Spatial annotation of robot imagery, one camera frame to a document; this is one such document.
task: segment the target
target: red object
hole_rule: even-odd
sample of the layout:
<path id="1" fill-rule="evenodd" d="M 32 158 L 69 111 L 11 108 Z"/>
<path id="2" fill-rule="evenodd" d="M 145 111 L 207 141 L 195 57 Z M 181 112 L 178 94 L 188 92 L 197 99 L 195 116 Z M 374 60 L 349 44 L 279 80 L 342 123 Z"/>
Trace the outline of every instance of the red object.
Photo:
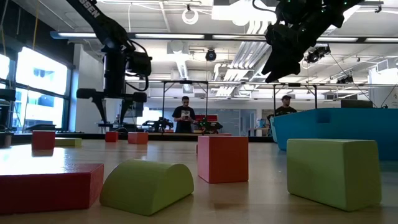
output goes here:
<path id="1" fill-rule="evenodd" d="M 148 133 L 129 133 L 129 144 L 148 144 Z"/>
<path id="2" fill-rule="evenodd" d="M 248 181 L 248 146 L 248 137 L 199 136 L 199 177 L 211 184 Z"/>
<path id="3" fill-rule="evenodd" d="M 105 133 L 105 142 L 117 142 L 119 140 L 119 133 L 117 131 L 107 131 Z"/>
<path id="4" fill-rule="evenodd" d="M 206 118 L 206 115 L 195 115 L 195 121 L 202 121 L 203 118 Z M 217 122 L 218 121 L 218 116 L 217 115 L 207 115 L 207 121 L 208 122 Z"/>
<path id="5" fill-rule="evenodd" d="M 103 164 L 4 169 L 0 214 L 86 209 L 100 195 L 103 181 Z"/>
<path id="6" fill-rule="evenodd" d="M 33 150 L 53 150 L 55 147 L 55 131 L 33 131 Z"/>

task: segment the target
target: ceiling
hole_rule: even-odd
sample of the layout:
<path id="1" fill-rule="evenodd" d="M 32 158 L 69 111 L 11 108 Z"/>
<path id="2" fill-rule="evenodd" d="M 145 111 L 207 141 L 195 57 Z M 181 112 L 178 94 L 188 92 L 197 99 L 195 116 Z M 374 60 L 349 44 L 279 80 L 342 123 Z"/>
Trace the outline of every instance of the ceiling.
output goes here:
<path id="1" fill-rule="evenodd" d="M 35 14 L 36 2 L 32 0 L 13 0 L 28 12 Z M 58 31 L 65 32 L 92 32 L 91 27 L 76 11 L 67 3 L 66 0 L 40 0 L 39 19 Z M 203 10 L 211 14 L 213 1 L 202 1 L 201 6 L 192 6 L 194 9 Z M 142 6 L 130 4 L 105 4 L 99 2 L 97 5 L 107 16 L 120 23 L 127 31 L 131 32 L 173 32 L 173 33 L 217 33 L 217 34 L 244 34 L 249 26 L 236 26 L 232 21 L 212 20 L 211 15 L 199 13 L 199 20 L 194 25 L 188 25 L 182 21 L 182 10 L 185 6 L 175 6 L 164 4 L 164 9 L 175 11 L 164 11 L 165 17 L 160 11 L 159 4 L 145 4 L 148 9 Z M 128 20 L 128 10 L 130 8 L 130 27 Z M 398 1 L 384 0 L 383 11 L 392 11 L 394 13 L 381 12 L 376 14 L 371 11 L 376 7 L 365 7 L 354 13 L 341 29 L 334 30 L 331 35 L 383 35 L 396 36 L 398 34 Z M 236 17 L 245 17 L 245 13 L 237 14 Z M 165 59 L 167 40 L 140 40 L 149 54 L 154 57 L 152 70 L 154 73 L 170 73 L 176 70 L 176 63 Z M 90 40 L 90 45 L 86 42 L 85 50 L 96 56 L 101 48 L 97 40 Z M 212 72 L 217 63 L 230 63 L 239 50 L 240 42 L 216 42 L 216 41 L 188 41 L 190 49 L 190 59 L 187 61 L 188 70 L 206 70 Z M 343 70 L 354 68 L 354 79 L 357 82 L 366 82 L 370 66 L 383 60 L 385 56 L 398 55 L 398 45 L 370 45 L 370 44 L 331 44 L 332 55 L 339 62 Z M 215 62 L 206 62 L 205 53 L 207 48 L 215 48 L 218 60 Z M 327 82 L 331 75 L 341 72 L 341 68 L 335 63 L 332 57 L 322 59 L 318 64 L 311 65 L 309 69 L 302 68 L 298 77 L 291 76 L 285 80 L 305 81 L 310 79 L 313 82 Z"/>

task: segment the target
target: man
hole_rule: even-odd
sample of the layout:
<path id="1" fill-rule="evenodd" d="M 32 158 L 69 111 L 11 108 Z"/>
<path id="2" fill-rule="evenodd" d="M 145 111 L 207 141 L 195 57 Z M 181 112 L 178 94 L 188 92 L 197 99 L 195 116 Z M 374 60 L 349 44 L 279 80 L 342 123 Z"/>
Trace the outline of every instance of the man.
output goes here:
<path id="1" fill-rule="evenodd" d="M 191 124 L 195 120 L 195 112 L 189 107 L 189 97 L 182 97 L 182 106 L 174 110 L 172 117 L 177 122 L 176 133 L 192 133 Z"/>
<path id="2" fill-rule="evenodd" d="M 278 109 L 276 109 L 276 113 L 275 113 L 276 116 L 297 113 L 297 110 L 290 107 L 290 99 L 291 98 L 292 97 L 290 97 L 288 95 L 285 95 L 284 97 L 282 97 L 282 106 L 279 107 Z"/>

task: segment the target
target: white ceiling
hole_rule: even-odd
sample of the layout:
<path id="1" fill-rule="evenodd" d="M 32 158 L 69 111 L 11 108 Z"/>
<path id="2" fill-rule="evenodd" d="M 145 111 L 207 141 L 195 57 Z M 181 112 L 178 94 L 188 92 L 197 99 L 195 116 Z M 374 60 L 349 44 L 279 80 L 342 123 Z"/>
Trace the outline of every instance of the white ceiling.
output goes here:
<path id="1" fill-rule="evenodd" d="M 40 0 L 44 5 L 40 5 L 40 20 L 52 26 L 55 30 L 59 31 L 74 31 L 74 32 L 88 32 L 91 27 L 87 22 L 79 16 L 75 10 L 65 0 Z M 35 14 L 36 2 L 32 0 L 14 0 L 25 10 Z M 384 10 L 397 11 L 398 1 L 384 0 Z M 210 10 L 212 1 L 202 1 L 203 5 L 200 9 Z M 147 5 L 160 9 L 158 5 Z M 98 7 L 109 17 L 115 19 L 127 31 L 128 26 L 128 4 L 103 4 L 98 3 Z M 180 9 L 184 6 L 169 6 L 165 5 L 165 9 Z M 375 7 L 362 7 L 360 10 L 371 10 Z M 182 21 L 182 11 L 166 11 L 165 12 L 171 32 L 183 33 L 225 33 L 236 34 L 245 33 L 246 27 L 234 25 L 231 21 L 215 21 L 211 20 L 211 16 L 207 14 L 199 14 L 199 20 L 194 25 L 188 25 Z M 383 36 L 396 36 L 398 34 L 398 25 L 395 22 L 398 19 L 398 14 L 389 13 L 373 13 L 373 12 L 357 12 L 354 13 L 350 19 L 344 24 L 341 29 L 332 32 L 332 35 L 383 35 Z M 131 30 L 132 32 L 167 32 L 166 23 L 161 11 L 146 9 L 140 6 L 131 6 Z M 98 41 L 91 41 L 91 47 L 94 50 L 100 49 Z M 140 41 L 147 47 L 149 54 L 158 57 L 165 54 L 167 41 L 160 40 L 147 40 Z M 234 54 L 238 51 L 239 42 L 205 42 L 205 41 L 189 41 L 189 46 L 194 47 L 195 60 L 187 62 L 187 67 L 190 70 L 209 70 L 213 71 L 215 63 L 205 62 L 204 52 L 208 47 L 214 47 L 218 53 L 218 58 L 222 60 L 234 58 Z M 398 55 L 398 45 L 369 45 L 369 44 L 331 44 L 331 51 L 336 55 L 337 61 L 341 64 L 343 69 L 351 68 L 359 64 L 363 64 L 363 60 L 378 59 L 385 55 Z M 362 58 L 362 62 L 356 61 L 356 56 Z M 309 68 L 308 70 L 302 69 L 301 77 L 319 77 L 316 81 L 324 80 L 330 75 L 337 74 L 341 71 L 340 67 L 334 65 L 335 62 L 332 58 L 324 58 L 320 63 Z M 354 77 L 357 80 L 365 80 L 367 71 L 363 70 L 366 66 L 358 71 L 355 71 Z M 159 62 L 154 61 L 153 71 L 156 73 L 167 73 L 170 70 L 176 70 L 174 62 Z"/>

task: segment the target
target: black t-shirt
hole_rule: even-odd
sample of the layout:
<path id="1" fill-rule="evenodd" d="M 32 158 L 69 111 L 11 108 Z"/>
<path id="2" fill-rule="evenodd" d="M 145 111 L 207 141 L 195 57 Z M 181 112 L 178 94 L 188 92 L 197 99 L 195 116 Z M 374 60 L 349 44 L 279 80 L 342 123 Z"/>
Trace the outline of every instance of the black t-shirt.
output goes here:
<path id="1" fill-rule="evenodd" d="M 195 119 L 195 112 L 191 107 L 179 106 L 174 110 L 172 115 L 173 118 L 181 118 L 184 116 L 189 116 Z M 176 133 L 192 133 L 191 122 L 189 121 L 179 121 L 177 122 Z"/>
<path id="2" fill-rule="evenodd" d="M 285 108 L 283 106 L 279 107 L 276 109 L 276 116 L 281 116 L 281 115 L 286 115 L 286 114 L 291 114 L 291 113 L 297 113 L 297 110 L 295 110 L 292 107 Z"/>

